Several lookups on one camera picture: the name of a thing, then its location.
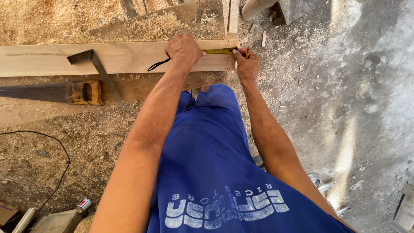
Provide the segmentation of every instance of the pencil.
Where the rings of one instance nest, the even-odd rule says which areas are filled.
[[[246,59],[248,59],[248,58],[249,58],[249,50],[250,50],[250,46],[249,46],[249,47],[247,47]]]

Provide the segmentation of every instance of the wooden handle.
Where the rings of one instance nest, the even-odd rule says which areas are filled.
[[[91,86],[91,99],[88,99],[87,84]],[[102,101],[102,86],[99,80],[84,80],[72,84],[72,96],[69,104],[73,105],[104,105]]]

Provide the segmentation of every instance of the tape measure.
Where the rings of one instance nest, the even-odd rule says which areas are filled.
[[[204,51],[207,54],[232,54],[232,50],[236,49],[237,47],[233,48],[225,48],[225,49],[205,49]]]

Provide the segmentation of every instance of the black wrist strap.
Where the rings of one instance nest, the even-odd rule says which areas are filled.
[[[153,69],[157,68],[159,65],[164,64],[166,62],[168,62],[171,58],[166,59],[165,61],[160,61],[155,63],[154,65],[152,65],[150,68],[148,68],[148,72],[152,71]]]

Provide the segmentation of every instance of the spray can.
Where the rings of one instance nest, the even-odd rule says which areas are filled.
[[[80,214],[85,213],[85,211],[92,205],[92,201],[88,198],[83,199],[76,207],[76,211]]]

